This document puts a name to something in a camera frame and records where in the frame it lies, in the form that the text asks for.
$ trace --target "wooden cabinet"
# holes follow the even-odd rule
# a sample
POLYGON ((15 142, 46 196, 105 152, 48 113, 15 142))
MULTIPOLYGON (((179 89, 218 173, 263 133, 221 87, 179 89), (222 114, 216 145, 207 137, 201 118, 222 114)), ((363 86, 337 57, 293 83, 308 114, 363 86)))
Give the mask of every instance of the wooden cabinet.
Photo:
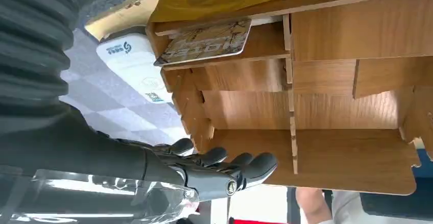
POLYGON ((162 70, 197 149, 273 153, 269 184, 412 193, 413 138, 433 157, 433 0, 277 0, 147 34, 159 56, 182 29, 275 15, 237 56, 162 70))

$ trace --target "book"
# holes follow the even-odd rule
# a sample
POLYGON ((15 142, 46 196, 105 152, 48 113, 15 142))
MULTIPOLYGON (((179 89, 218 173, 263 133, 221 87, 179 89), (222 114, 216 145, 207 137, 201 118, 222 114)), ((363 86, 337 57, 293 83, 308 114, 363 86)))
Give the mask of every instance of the book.
POLYGON ((244 50, 250 29, 251 20, 247 19, 184 32, 168 45, 154 65, 238 55, 244 50))

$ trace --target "clear plastic cover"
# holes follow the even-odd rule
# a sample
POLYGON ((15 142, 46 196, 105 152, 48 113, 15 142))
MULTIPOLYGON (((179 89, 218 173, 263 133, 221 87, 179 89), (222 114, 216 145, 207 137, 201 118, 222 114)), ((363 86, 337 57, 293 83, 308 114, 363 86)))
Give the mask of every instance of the clear plastic cover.
POLYGON ((199 204, 193 189, 164 182, 51 170, 33 177, 0 171, 4 182, 10 185, 0 194, 6 223, 153 224, 188 217, 199 204))

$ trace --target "wooden panel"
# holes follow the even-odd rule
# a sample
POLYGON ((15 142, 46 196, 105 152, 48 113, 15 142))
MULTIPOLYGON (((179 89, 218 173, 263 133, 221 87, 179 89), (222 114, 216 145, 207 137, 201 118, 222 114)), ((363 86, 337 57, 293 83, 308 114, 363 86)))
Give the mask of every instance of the wooden panel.
POLYGON ((86 30, 97 40, 133 26, 145 26, 159 0, 126 0, 92 18, 86 30))
POLYGON ((427 63, 423 77, 418 84, 424 86, 433 86, 433 60, 427 63))
POLYGON ((293 62, 295 94, 351 95, 356 60, 293 62))
POLYGON ((182 29, 188 29, 188 27, 196 28, 197 26, 207 25, 211 22, 227 22, 243 17, 249 17, 251 19, 263 18, 363 1, 371 0, 273 0, 234 12, 217 13, 193 21, 161 22, 156 26, 156 33, 159 36, 169 35, 179 33, 182 29))
POLYGON ((290 129, 289 92, 203 91, 216 129, 290 129))
POLYGON ((411 165, 417 154, 401 141, 398 130, 308 130, 298 131, 297 137, 297 175, 289 131, 215 130, 211 145, 224 147, 227 161, 244 152, 274 154, 278 167, 267 184, 391 194, 416 188, 411 165))
POLYGON ((418 155, 398 130, 298 130, 297 140, 300 186, 392 194, 416 189, 411 166, 418 155))
POLYGON ((230 62, 193 68, 199 90, 282 91, 287 88, 284 59, 230 62))
POLYGON ((433 87, 415 88, 414 100, 403 128, 407 141, 421 137, 427 154, 433 160, 433 87))
POLYGON ((284 50, 284 32, 280 22, 251 27, 244 50, 235 56, 212 58, 201 61, 166 65, 166 70, 218 65, 232 61, 259 61, 286 58, 290 51, 284 50))
POLYGON ((397 129, 412 98, 412 88, 359 99, 352 96, 295 94, 297 129, 397 129))
POLYGON ((241 153, 254 156, 269 152, 278 159, 278 167, 265 181, 267 184, 290 185, 293 176, 292 149, 288 130, 215 130, 212 146, 222 146, 228 152, 227 162, 241 153))
POLYGON ((375 0, 294 13, 292 38, 296 61, 433 55, 433 0, 375 0))
POLYGON ((359 98, 417 85, 424 78, 425 70, 430 63, 433 63, 433 57, 359 60, 354 84, 354 97, 359 98))

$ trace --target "robotic hand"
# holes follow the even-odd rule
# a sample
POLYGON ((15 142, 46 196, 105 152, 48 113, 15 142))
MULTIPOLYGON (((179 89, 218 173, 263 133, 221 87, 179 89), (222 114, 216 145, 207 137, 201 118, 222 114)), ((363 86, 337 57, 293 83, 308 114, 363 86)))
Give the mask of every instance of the robotic hand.
POLYGON ((163 164, 181 175, 185 187, 198 193, 200 201, 232 196, 239 190, 258 185, 277 167, 276 158, 269 153, 256 158, 243 153, 230 163, 222 162, 227 158, 227 152, 222 147, 215 147, 204 154, 183 156, 194 148, 188 138, 180 139, 173 145, 157 146, 131 140, 120 141, 152 150, 163 164))

